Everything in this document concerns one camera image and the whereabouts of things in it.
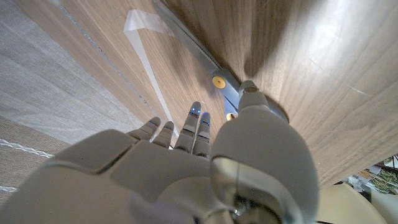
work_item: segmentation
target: gray carpet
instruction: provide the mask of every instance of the gray carpet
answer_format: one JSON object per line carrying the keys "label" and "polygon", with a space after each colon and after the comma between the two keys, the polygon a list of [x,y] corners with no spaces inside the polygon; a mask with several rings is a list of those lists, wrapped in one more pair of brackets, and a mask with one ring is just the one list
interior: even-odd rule
{"label": "gray carpet", "polygon": [[0,121],[0,204],[47,159],[24,148],[54,154],[142,125],[11,0],[0,0]]}

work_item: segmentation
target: white stitching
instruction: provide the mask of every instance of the white stitching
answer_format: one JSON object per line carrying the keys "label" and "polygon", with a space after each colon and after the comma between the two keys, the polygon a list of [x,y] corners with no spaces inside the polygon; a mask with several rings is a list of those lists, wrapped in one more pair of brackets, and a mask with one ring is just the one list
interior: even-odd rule
{"label": "white stitching", "polygon": [[52,154],[48,154],[46,152],[39,151],[39,150],[36,150],[34,148],[31,148],[31,147],[25,147],[25,146],[21,146],[20,144],[8,142],[8,141],[6,141],[4,139],[0,139],[0,146],[8,146],[8,147],[11,147],[11,148],[14,148],[14,149],[20,149],[22,151],[30,152],[30,153],[36,154],[38,156],[43,156],[43,157],[46,157],[46,158],[51,158],[51,157],[54,156]]}
{"label": "white stitching", "polygon": [[4,187],[0,185],[0,190],[6,191],[6,192],[16,192],[18,191],[17,188],[15,187]]}

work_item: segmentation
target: robotic hand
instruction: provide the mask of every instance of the robotic hand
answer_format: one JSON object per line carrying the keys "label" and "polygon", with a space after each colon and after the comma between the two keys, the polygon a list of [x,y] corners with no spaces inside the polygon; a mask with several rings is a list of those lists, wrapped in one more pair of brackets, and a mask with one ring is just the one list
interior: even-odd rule
{"label": "robotic hand", "polygon": [[209,145],[210,114],[192,104],[174,150],[174,124],[152,118],[107,130],[57,154],[0,210],[0,223],[313,223],[317,174],[309,150],[253,82],[239,116]]}

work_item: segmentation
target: wood grain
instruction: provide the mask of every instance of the wood grain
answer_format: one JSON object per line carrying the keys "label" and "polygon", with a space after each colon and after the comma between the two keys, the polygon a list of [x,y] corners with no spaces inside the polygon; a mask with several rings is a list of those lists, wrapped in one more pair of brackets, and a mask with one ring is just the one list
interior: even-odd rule
{"label": "wood grain", "polygon": [[[306,140],[322,186],[398,152],[396,1],[167,3],[223,66],[281,104]],[[127,11],[154,12],[150,2],[63,5],[144,98],[156,102],[123,34]],[[185,107],[199,99],[212,113],[214,136],[223,123],[223,102],[208,75],[175,37],[140,34],[177,127]]]}
{"label": "wood grain", "polygon": [[[61,9],[50,1],[15,0],[15,3],[142,122],[155,116]],[[158,114],[165,117],[162,110]]]}

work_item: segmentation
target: robot finger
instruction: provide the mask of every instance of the robot finger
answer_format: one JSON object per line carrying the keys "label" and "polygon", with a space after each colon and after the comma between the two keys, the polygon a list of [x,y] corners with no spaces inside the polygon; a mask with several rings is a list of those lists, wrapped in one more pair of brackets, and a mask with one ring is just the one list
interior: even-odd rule
{"label": "robot finger", "polygon": [[208,157],[210,153],[210,114],[205,112],[199,122],[197,140],[193,146],[192,154]]}
{"label": "robot finger", "polygon": [[194,102],[188,112],[188,117],[185,120],[184,126],[181,130],[180,136],[175,143],[174,149],[183,150],[187,153],[192,152],[193,141],[195,140],[195,133],[197,130],[201,104]]}
{"label": "robot finger", "polygon": [[146,122],[146,124],[144,124],[141,128],[130,131],[128,135],[136,138],[137,140],[149,141],[156,132],[159,125],[160,125],[160,118],[154,117],[148,122]]}
{"label": "robot finger", "polygon": [[153,143],[168,149],[170,146],[170,142],[172,140],[173,130],[174,130],[174,123],[171,121],[168,121],[163,126],[160,133],[153,140]]}

